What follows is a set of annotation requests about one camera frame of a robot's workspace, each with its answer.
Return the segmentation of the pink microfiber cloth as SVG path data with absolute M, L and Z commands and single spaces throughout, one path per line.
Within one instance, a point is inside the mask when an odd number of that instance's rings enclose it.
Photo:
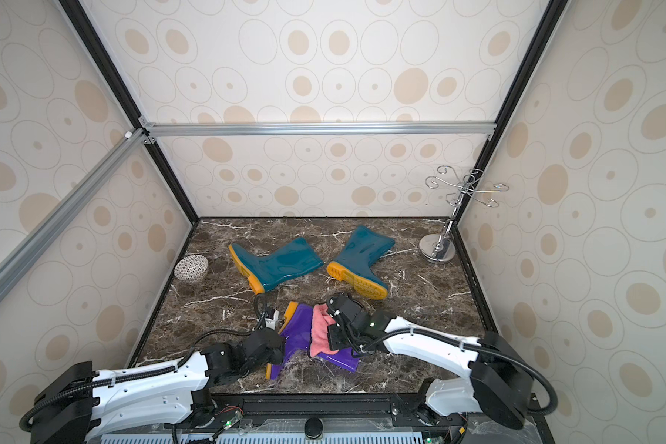
M 330 347 L 329 326 L 336 326 L 336 322 L 327 313 L 327 307 L 325 305 L 315 305 L 313 307 L 311 324 L 310 357 L 317 357 L 321 353 L 323 355 L 335 355 L 338 353 Z

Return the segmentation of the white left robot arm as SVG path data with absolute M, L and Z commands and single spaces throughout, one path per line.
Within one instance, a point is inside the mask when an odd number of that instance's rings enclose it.
M 210 393 L 267 364 L 281 364 L 285 340 L 273 329 L 190 349 L 181 359 L 149 366 L 96 370 L 74 364 L 34 399 L 18 426 L 33 443 L 85 443 L 133 427 L 209 427 L 228 407 Z

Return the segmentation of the purple rubber boot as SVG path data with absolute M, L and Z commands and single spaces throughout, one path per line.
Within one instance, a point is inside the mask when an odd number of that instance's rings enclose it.
M 311 324 L 313 307 L 304 303 L 290 302 L 284 314 L 284 322 L 279 330 L 279 335 L 285 339 L 285 355 L 282 364 L 268 364 L 266 367 L 266 379 L 277 379 L 284 364 L 290 360 L 299 351 L 308 353 L 311 342 Z M 328 361 L 351 373 L 355 373 L 358 368 L 359 359 L 353 357 L 351 349 L 337 351 L 335 355 L 323 355 L 317 357 Z

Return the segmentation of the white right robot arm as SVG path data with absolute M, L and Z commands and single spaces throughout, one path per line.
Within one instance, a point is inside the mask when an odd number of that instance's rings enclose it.
M 482 413 L 496 423 L 521 429 L 527 416 L 548 416 L 559 395 L 499 334 L 463 337 L 418 326 L 382 310 L 369 314 L 346 292 L 326 301 L 329 346 L 359 356 L 388 353 L 434 364 L 455 379 L 435 379 L 425 392 L 427 410 L 438 416 Z

